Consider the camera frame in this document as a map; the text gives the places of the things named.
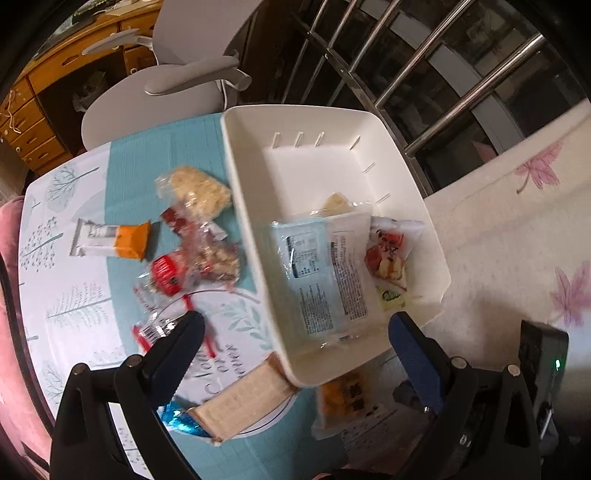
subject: wooden drawer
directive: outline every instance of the wooden drawer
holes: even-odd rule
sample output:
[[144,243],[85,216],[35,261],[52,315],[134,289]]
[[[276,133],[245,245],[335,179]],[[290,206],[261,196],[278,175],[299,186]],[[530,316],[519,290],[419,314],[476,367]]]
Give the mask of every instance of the wooden drawer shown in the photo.
[[64,153],[64,147],[56,137],[52,137],[30,152],[23,160],[31,170],[37,170]]
[[[18,112],[13,114],[14,122],[13,125],[16,129],[20,130],[22,133],[29,130],[33,125],[35,125],[39,120],[43,118],[43,113],[41,109],[37,105],[37,101],[35,99],[31,99],[28,103],[25,104]],[[2,126],[2,134],[8,140],[10,144],[12,144],[21,134],[17,134],[11,128],[8,128],[8,123],[6,122]]]
[[149,14],[138,15],[137,17],[123,20],[121,22],[121,31],[123,32],[123,30],[128,30],[130,28],[139,28],[138,35],[151,37],[159,13],[160,11],[150,12]]
[[72,157],[71,153],[68,153],[68,152],[62,153],[59,157],[56,157],[53,160],[50,160],[49,162],[43,164],[41,167],[36,169],[35,173],[39,176],[45,175],[48,171],[51,171],[54,168],[57,168],[60,165],[63,165],[64,163],[66,163],[68,160],[71,160],[72,158],[73,157]]
[[131,50],[125,50],[123,57],[125,58],[127,75],[156,65],[156,57],[147,47],[135,47]]
[[53,137],[55,133],[45,119],[39,120],[29,130],[19,135],[17,139],[12,142],[12,146],[21,156],[25,156],[35,150],[39,145]]
[[31,82],[33,91],[39,93],[49,87],[56,80],[65,77],[80,67],[113,53],[113,50],[109,48],[105,51],[91,55],[82,54],[82,50],[86,47],[90,47],[93,43],[98,42],[113,33],[117,33],[116,24],[101,28],[61,50],[58,50],[47,60],[44,60],[43,63],[29,73],[29,82]]
[[14,115],[16,111],[20,107],[22,107],[25,103],[27,103],[31,98],[33,98],[33,91],[31,87],[29,87],[29,83],[27,79],[22,79],[16,84],[14,84],[11,88],[11,91],[8,92],[6,98],[2,103],[2,113],[8,113],[8,99],[10,98],[10,111]]

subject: chair armrest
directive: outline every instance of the chair armrest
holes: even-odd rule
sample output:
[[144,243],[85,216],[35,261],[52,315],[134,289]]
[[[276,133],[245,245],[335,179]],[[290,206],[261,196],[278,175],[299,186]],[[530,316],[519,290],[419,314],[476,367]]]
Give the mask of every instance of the chair armrest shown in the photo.
[[155,96],[169,95],[214,80],[225,80],[241,92],[250,86],[252,79],[237,66],[238,59],[233,57],[194,61],[170,70],[162,78],[151,80],[146,84],[145,92]]
[[93,43],[90,47],[86,47],[82,50],[82,54],[88,55],[91,53],[98,53],[103,50],[109,50],[110,48],[130,44],[143,45],[152,50],[152,39],[150,37],[138,35],[137,32],[139,32],[139,28],[130,28],[129,30],[123,30],[123,32],[110,35]]

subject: pink cushion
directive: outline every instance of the pink cushion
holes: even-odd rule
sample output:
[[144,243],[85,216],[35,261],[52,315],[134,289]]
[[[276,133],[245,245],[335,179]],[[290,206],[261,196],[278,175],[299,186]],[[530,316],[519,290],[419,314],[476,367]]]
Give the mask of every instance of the pink cushion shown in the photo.
[[[0,254],[8,270],[17,316],[21,318],[18,295],[18,233],[24,197],[0,207]],[[0,397],[10,413],[18,435],[36,454],[49,461],[51,437],[43,426],[27,391],[12,344],[4,297],[0,295]]]

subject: stainless steel bar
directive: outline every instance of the stainless steel bar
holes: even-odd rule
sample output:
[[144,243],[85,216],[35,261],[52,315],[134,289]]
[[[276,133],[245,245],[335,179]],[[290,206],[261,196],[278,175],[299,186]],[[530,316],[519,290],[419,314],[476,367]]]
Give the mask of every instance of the stainless steel bar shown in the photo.
[[326,103],[326,106],[332,106],[332,104],[335,102],[336,98],[339,96],[339,93],[343,89],[344,86],[345,86],[345,81],[341,80],[339,82],[339,84],[336,86],[333,94],[330,96],[329,101]]
[[379,96],[378,101],[375,102],[375,106],[381,108],[387,101],[393,91],[400,86],[404,79],[408,76],[411,71],[418,65],[418,63],[427,55],[429,49],[435,45],[436,42],[441,39],[443,34],[449,27],[468,9],[470,5],[474,3],[474,0],[460,0],[460,2],[452,8],[447,16],[441,21],[441,23],[433,30],[427,38],[421,43],[419,48],[416,49],[412,57],[406,62],[406,65],[400,69],[396,74],[392,83],[384,90],[382,95]]
[[517,67],[534,55],[544,42],[544,37],[542,34],[538,33],[521,44],[502,63],[494,68],[480,82],[474,85],[467,94],[460,98],[458,103],[451,107],[433,125],[425,129],[417,138],[408,144],[405,148],[406,155],[412,157],[417,150],[452,123],[466,109],[475,106],[497,85],[505,80]]
[[[316,12],[316,16],[314,17],[314,21],[312,22],[312,26],[310,27],[310,32],[313,32],[314,29],[316,29],[316,27],[318,26],[318,23],[320,22],[322,14],[324,13],[324,10],[326,9],[326,5],[328,5],[328,3],[329,0],[323,0],[323,2],[320,4],[320,8],[318,9],[318,12]],[[306,48],[308,48],[308,43],[308,39],[305,39],[304,44],[301,46],[300,52],[298,53],[294,67],[291,71],[290,78],[287,80],[287,85],[285,86],[283,97],[281,97],[281,103],[285,103],[285,100],[287,99],[287,95],[290,92],[291,85],[294,82],[294,78],[296,78],[297,70],[300,68],[301,61],[304,58],[304,53],[306,53]]]
[[[386,26],[388,21],[391,20],[392,17],[394,16],[394,14],[396,13],[396,10],[398,9],[398,6],[400,5],[401,1],[402,0],[392,0],[392,2],[388,5],[388,8],[386,8],[386,10],[384,10],[384,13],[378,19],[378,22],[374,25],[374,28],[369,33],[367,40],[365,40],[363,45],[361,45],[359,52],[357,53],[357,55],[355,56],[355,58],[351,62],[351,65],[348,68],[349,73],[353,73],[355,71],[355,69],[359,66],[359,63],[361,62],[364,55],[367,53],[367,51],[371,47],[374,40],[378,37],[379,33],[382,31],[382,29]],[[341,80],[339,82],[339,84],[337,85],[335,91],[331,95],[328,103],[326,104],[327,106],[331,106],[335,102],[336,98],[339,96],[339,93],[343,89],[344,86],[345,86],[345,82]]]
[[394,124],[394,122],[385,110],[377,109],[375,107],[375,95],[373,95],[373,93],[369,90],[367,85],[364,84],[364,82],[357,76],[357,74],[351,74],[347,71],[346,62],[337,52],[335,52],[332,48],[328,48],[327,43],[316,33],[309,32],[308,26],[304,22],[302,22],[302,20],[296,18],[295,24],[300,29],[300,31],[307,36],[307,39],[314,48],[326,52],[326,61],[328,61],[329,64],[340,75],[343,85],[345,85],[345,83],[347,84],[347,86],[357,97],[357,100],[361,103],[363,108],[365,108],[368,112],[371,112],[374,115],[376,115],[385,125],[386,130],[388,131],[390,136],[392,136],[394,143],[396,144],[398,150],[402,154],[402,158],[406,162],[408,169],[411,175],[413,176],[413,179],[417,184],[419,192],[421,192],[423,198],[431,195],[433,193],[433,188],[431,187],[431,184],[427,179],[427,176],[421,169],[417,159],[413,157],[408,157],[404,153],[406,140],[402,136],[402,133]]
[[[327,48],[332,48],[335,45],[337,38],[339,37],[341,31],[345,27],[347,20],[349,19],[349,17],[353,13],[353,10],[355,9],[355,6],[357,5],[358,1],[359,0],[350,0],[349,5],[347,6],[347,10],[345,10],[343,17],[340,19],[339,24],[336,27],[335,33],[333,33],[332,37],[329,40]],[[310,91],[312,90],[312,87],[314,86],[314,82],[316,81],[316,77],[320,73],[320,69],[322,68],[322,65],[324,65],[325,60],[326,60],[326,57],[324,55],[322,55],[320,57],[320,60],[318,60],[318,64],[316,65],[314,73],[312,74],[312,77],[310,78],[308,85],[306,85],[304,95],[301,96],[300,103],[304,103],[306,101],[306,99],[308,98],[308,95],[310,94]]]
[[359,63],[361,62],[364,55],[367,53],[369,48],[371,47],[372,43],[374,43],[375,39],[378,38],[379,33],[382,29],[388,24],[393,16],[396,14],[398,10],[398,6],[400,5],[402,0],[392,0],[392,2],[388,5],[388,8],[384,10],[384,13],[379,18],[378,22],[374,25],[374,28],[369,33],[367,40],[365,40],[364,44],[361,46],[361,49],[351,62],[349,66],[349,73],[353,73]]

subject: dining table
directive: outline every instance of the dining table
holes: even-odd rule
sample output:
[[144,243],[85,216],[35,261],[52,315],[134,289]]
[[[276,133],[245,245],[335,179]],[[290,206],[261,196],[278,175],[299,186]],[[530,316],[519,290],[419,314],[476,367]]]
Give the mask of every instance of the dining table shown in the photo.
[[[79,219],[108,225],[152,222],[149,258],[178,247],[161,221],[168,208],[155,179],[190,165],[228,184],[220,115],[186,119],[86,152],[30,184],[19,242],[18,286],[26,347],[44,401],[57,415],[72,367],[112,368],[143,353],[132,330],[148,312],[134,295],[149,261],[72,256]],[[241,229],[230,207],[216,218],[228,241],[241,249]],[[249,261],[241,254],[234,288],[202,283],[191,299],[208,322],[215,358],[197,355],[176,392],[199,405],[259,365],[272,352],[270,315],[259,299]],[[151,478],[125,418],[110,404],[113,422],[131,467]],[[170,436],[204,480],[311,479],[346,463],[341,438],[316,440],[314,390],[301,390],[235,438],[209,439],[170,429]]]

